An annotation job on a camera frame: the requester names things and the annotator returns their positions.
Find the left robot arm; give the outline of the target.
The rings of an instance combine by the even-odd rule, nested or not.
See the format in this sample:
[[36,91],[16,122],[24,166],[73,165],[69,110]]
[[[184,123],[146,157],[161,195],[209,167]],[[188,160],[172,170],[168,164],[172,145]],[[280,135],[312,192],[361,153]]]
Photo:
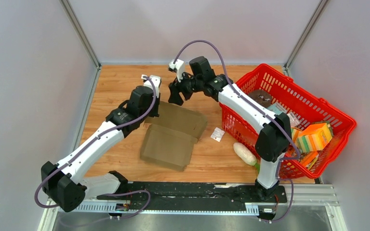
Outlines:
[[148,117],[158,116],[159,86],[146,82],[137,86],[130,98],[111,111],[98,130],[80,147],[53,164],[41,167],[42,182],[35,194],[43,191],[65,212],[77,208],[85,199],[111,194],[121,200],[128,193],[121,175],[110,171],[102,176],[85,177],[91,166],[111,147],[125,139]]

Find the brown cardboard box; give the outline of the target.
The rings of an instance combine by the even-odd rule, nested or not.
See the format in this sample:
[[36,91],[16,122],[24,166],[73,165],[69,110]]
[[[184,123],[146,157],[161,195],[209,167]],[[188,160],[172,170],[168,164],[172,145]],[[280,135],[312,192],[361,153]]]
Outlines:
[[149,127],[140,159],[182,172],[190,164],[194,145],[205,131],[208,119],[198,111],[160,102],[159,116],[148,117],[145,123]]

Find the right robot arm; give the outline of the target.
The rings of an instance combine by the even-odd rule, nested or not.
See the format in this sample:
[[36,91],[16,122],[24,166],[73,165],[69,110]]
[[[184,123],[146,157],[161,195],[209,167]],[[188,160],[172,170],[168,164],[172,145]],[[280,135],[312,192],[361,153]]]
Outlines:
[[289,117],[259,105],[226,74],[215,74],[204,56],[192,59],[189,65],[191,74],[185,71],[182,60],[173,59],[168,64],[168,70],[176,74],[176,79],[169,84],[169,102],[183,105],[193,93],[203,92],[247,122],[258,133],[254,148],[260,157],[260,170],[254,192],[259,200],[269,201],[279,185],[279,162],[292,143]]

